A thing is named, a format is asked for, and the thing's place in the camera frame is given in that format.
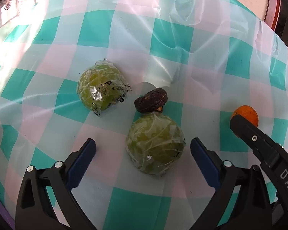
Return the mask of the teal checkered tablecloth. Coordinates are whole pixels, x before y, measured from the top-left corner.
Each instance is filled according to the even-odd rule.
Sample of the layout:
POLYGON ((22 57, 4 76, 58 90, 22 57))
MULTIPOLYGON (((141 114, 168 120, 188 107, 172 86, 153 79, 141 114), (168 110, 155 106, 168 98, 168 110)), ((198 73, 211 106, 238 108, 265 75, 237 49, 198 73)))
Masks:
POLYGON ((288 47, 237 0, 41 0, 0 27, 0 229, 288 229, 288 47))

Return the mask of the green fruit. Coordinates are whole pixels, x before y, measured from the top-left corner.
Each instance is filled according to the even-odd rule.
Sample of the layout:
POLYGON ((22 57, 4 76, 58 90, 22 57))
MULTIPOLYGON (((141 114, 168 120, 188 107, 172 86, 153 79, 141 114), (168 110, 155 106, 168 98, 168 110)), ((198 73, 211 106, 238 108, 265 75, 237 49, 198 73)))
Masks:
POLYGON ((158 112, 143 114, 131 125, 126 151, 145 174, 161 176, 181 157, 186 141, 178 124, 158 112))
POLYGON ((124 102, 131 86, 114 65, 107 59, 98 60, 80 76, 76 92, 82 104, 100 116, 109 107, 124 102))

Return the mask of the dark brown fruit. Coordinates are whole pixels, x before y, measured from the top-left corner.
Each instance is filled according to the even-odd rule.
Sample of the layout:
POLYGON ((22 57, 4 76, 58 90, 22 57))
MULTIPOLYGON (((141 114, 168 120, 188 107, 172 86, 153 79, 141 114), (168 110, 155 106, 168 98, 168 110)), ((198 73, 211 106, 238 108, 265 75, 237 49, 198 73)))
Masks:
POLYGON ((168 101, 167 92, 162 88, 149 91, 144 96, 134 101, 136 110, 142 114, 151 112, 163 112, 163 106, 168 101))

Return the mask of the small orange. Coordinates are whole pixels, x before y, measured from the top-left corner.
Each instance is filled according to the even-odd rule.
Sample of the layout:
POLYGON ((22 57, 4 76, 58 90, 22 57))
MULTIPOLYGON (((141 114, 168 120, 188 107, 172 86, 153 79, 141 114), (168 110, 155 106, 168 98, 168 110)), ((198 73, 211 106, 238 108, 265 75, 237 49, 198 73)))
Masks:
POLYGON ((242 105, 235 109, 230 118, 233 118, 236 115, 241 115, 256 127, 259 125, 259 117, 257 112, 249 105, 242 105))

